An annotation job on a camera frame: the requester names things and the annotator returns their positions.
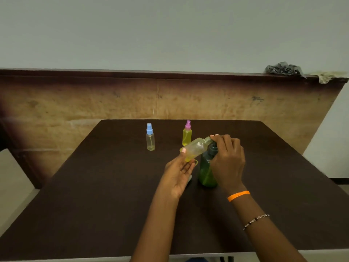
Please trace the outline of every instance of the clear plastic bottle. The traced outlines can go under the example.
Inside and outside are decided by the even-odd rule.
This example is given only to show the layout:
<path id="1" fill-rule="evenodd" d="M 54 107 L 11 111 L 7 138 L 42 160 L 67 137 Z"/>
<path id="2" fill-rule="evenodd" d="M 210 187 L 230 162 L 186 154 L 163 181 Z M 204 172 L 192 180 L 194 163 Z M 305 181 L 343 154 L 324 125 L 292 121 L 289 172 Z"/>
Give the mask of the clear plastic bottle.
<path id="1" fill-rule="evenodd" d="M 187 144 L 186 146 L 184 146 L 186 149 L 185 152 L 187 155 L 187 157 L 185 158 L 185 161 L 189 162 L 191 159 L 194 159 L 198 155 L 205 152 L 207 150 L 207 147 L 212 142 L 213 141 L 211 140 L 210 137 L 206 137 L 204 139 L 197 138 L 197 139 L 193 140 L 192 142 L 190 142 L 189 144 Z"/>
<path id="2" fill-rule="evenodd" d="M 182 145 L 186 146 L 191 141 L 192 141 L 192 129 L 190 126 L 190 120 L 187 120 L 187 124 L 185 125 L 185 128 L 183 130 Z"/>
<path id="3" fill-rule="evenodd" d="M 214 141 L 212 142 L 212 144 L 210 144 L 207 151 L 201 154 L 200 173 L 198 175 L 198 180 L 202 185 L 208 188 L 214 188 L 218 185 L 211 170 L 211 160 L 217 153 L 217 143 Z"/>
<path id="4" fill-rule="evenodd" d="M 151 123 L 147 123 L 146 139 L 147 139 L 147 149 L 149 151 L 155 150 L 155 138 L 154 138 L 153 129 L 151 127 Z"/>

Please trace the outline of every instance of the white wall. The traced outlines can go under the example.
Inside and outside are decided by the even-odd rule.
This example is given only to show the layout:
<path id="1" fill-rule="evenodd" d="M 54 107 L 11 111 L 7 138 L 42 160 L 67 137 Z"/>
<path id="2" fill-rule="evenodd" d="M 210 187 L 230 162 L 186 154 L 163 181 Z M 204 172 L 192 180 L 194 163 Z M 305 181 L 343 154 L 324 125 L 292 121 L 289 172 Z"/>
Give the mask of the white wall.
<path id="1" fill-rule="evenodd" d="M 328 177 L 349 177 L 349 84 L 339 93 L 303 156 Z"/>
<path id="2" fill-rule="evenodd" d="M 0 68 L 349 70 L 349 0 L 0 0 Z"/>

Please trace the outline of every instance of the bottle with pink nozzle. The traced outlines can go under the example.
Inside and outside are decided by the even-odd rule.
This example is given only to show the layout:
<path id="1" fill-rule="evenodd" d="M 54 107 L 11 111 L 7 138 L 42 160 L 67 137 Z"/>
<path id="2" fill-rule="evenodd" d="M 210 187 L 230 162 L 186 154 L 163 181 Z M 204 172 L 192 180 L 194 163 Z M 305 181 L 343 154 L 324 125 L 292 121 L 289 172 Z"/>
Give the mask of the bottle with pink nozzle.
<path id="1" fill-rule="evenodd" d="M 187 124 L 185 125 L 185 128 L 183 130 L 182 144 L 183 146 L 186 146 L 191 141 L 192 141 L 192 129 L 190 125 L 190 120 L 187 120 Z"/>

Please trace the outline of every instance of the floor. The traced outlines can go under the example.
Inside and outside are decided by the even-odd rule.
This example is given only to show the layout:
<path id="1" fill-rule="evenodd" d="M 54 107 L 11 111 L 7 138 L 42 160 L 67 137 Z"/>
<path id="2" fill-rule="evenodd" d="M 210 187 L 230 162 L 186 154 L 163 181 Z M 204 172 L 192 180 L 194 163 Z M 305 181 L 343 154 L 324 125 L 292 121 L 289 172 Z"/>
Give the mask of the floor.
<path id="1" fill-rule="evenodd" d="M 349 194 L 349 185 L 340 186 Z M 0 152 L 0 236 L 24 210 L 38 193 L 26 175 L 6 149 Z M 324 250 L 321 254 L 303 254 L 308 262 L 344 262 L 348 261 L 349 251 Z M 187 259 L 170 259 L 171 262 L 185 262 Z M 219 262 L 218 257 L 207 258 L 209 262 Z M 255 254 L 235 256 L 234 262 L 259 261 Z"/>

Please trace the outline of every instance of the green bottle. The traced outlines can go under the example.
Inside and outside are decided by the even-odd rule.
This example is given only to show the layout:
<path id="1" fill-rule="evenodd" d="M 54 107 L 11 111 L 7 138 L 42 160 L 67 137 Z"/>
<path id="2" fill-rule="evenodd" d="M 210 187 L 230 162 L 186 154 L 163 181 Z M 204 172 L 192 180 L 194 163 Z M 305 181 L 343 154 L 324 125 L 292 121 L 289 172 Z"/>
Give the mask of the green bottle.
<path id="1" fill-rule="evenodd" d="M 198 180 L 202 185 L 207 186 L 209 188 L 214 188 L 218 185 L 217 181 L 213 177 L 210 164 L 211 160 L 215 157 L 217 153 L 217 143 L 214 141 L 212 142 L 212 144 L 210 144 L 207 151 L 201 154 L 200 173 L 198 175 Z"/>

